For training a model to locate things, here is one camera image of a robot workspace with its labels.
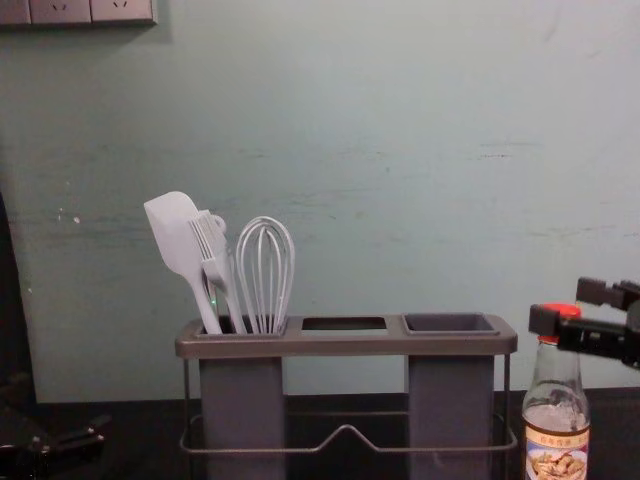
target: bottle label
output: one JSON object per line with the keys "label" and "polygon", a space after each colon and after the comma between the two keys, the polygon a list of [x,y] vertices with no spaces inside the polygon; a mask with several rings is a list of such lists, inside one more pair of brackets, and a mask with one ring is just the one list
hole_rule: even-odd
{"label": "bottle label", "polygon": [[525,438],[525,480],[587,478],[589,427],[579,432],[559,433],[527,422]]}

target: red bottle cap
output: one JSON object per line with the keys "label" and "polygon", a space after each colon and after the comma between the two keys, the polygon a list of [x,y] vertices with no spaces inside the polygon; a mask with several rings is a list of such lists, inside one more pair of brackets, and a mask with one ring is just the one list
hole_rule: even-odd
{"label": "red bottle cap", "polygon": [[[582,316],[582,310],[580,307],[570,303],[545,303],[543,306],[549,310],[558,312],[566,318],[580,318]],[[551,345],[558,344],[558,337],[540,335],[538,340]]]}

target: light blue wall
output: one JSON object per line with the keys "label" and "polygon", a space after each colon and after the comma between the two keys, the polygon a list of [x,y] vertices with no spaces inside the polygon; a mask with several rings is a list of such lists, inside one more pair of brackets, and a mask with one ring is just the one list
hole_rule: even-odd
{"label": "light blue wall", "polygon": [[[530,304],[571,300],[580,275],[640,279],[639,1],[160,7],[148,31],[0,36],[0,186],[41,401],[180,395],[172,342],[196,308],[142,209],[169,190],[235,234],[282,219],[292,311],[503,316],[515,388]],[[291,392],[402,388],[398,359],[287,370]],[[584,376],[640,384],[605,360]]]}

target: glass bottle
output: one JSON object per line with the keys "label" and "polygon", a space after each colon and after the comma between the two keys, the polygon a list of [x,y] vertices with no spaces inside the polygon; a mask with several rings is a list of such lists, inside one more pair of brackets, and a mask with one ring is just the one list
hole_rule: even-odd
{"label": "glass bottle", "polygon": [[[575,305],[549,304],[564,317]],[[531,387],[524,397],[526,480],[584,480],[589,453],[589,403],[582,389],[580,357],[558,350],[556,337],[538,337]]]}

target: empty slot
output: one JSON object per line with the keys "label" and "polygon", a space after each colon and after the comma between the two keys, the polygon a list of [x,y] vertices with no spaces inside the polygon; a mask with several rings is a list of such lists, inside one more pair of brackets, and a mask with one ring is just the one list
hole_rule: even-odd
{"label": "empty slot", "polygon": [[407,328],[420,333],[498,333],[480,314],[406,315]]}
{"label": "empty slot", "polygon": [[302,321],[303,335],[387,335],[382,317],[309,317]]}

